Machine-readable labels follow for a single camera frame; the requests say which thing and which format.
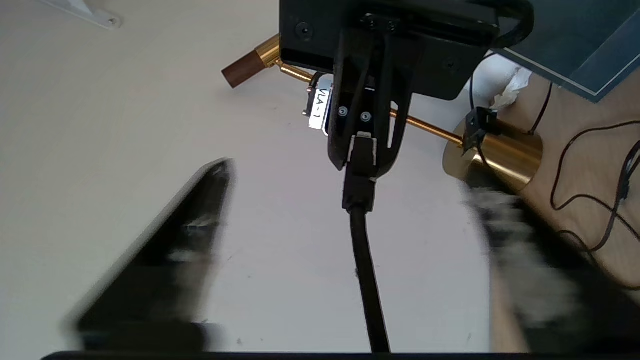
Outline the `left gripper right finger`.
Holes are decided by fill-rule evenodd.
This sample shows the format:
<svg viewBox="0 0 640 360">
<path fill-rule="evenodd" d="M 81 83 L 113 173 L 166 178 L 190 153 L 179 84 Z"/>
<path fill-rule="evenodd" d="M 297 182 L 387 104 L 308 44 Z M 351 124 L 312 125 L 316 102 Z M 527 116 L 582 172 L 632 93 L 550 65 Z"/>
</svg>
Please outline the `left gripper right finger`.
<svg viewBox="0 0 640 360">
<path fill-rule="evenodd" d="M 639 305 L 515 194 L 469 186 L 518 326 L 532 352 L 637 352 Z"/>
</svg>

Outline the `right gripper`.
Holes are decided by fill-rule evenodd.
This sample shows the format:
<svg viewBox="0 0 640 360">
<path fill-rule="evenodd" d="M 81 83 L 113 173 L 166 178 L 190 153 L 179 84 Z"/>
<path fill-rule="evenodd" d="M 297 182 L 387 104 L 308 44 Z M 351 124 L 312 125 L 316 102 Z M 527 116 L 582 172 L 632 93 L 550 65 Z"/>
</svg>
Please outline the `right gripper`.
<svg viewBox="0 0 640 360">
<path fill-rule="evenodd" d="M 333 74 L 327 154 L 342 171 L 374 67 L 375 178 L 393 168 L 412 94 L 455 100 L 501 36 L 498 11 L 466 0 L 281 0 L 289 65 Z"/>
</svg>

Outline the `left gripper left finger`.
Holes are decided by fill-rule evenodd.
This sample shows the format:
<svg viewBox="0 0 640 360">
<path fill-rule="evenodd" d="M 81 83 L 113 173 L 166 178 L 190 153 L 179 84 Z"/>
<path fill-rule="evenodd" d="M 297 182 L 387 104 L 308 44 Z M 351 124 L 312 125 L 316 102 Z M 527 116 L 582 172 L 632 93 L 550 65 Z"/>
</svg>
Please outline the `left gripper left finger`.
<svg viewBox="0 0 640 360">
<path fill-rule="evenodd" d="M 234 184 L 231 158 L 208 162 L 183 185 L 78 304 L 85 352 L 201 352 L 199 320 Z"/>
</svg>

